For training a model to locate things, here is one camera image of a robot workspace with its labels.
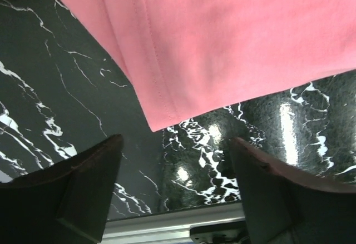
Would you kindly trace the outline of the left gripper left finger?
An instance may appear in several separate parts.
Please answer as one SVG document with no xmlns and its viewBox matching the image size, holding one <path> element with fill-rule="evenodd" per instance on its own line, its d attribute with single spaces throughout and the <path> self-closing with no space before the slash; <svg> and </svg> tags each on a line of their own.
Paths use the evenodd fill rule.
<svg viewBox="0 0 356 244">
<path fill-rule="evenodd" d="M 1 183 L 1 243 L 100 243 L 122 158 L 113 135 L 48 168 Z"/>
</svg>

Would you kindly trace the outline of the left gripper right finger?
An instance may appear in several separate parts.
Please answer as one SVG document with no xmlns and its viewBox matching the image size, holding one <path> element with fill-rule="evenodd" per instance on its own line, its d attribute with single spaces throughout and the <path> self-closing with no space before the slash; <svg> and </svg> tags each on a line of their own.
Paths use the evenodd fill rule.
<svg viewBox="0 0 356 244">
<path fill-rule="evenodd" d="M 355 243 L 355 186 L 229 141 L 252 243 Z"/>
</svg>

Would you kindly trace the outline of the light pink t-shirt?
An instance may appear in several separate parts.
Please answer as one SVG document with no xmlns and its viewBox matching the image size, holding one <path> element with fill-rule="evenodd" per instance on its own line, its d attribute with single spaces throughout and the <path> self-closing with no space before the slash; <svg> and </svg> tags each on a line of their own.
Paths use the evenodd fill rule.
<svg viewBox="0 0 356 244">
<path fill-rule="evenodd" d="M 61 0 L 152 131 L 355 69 L 355 0 Z"/>
</svg>

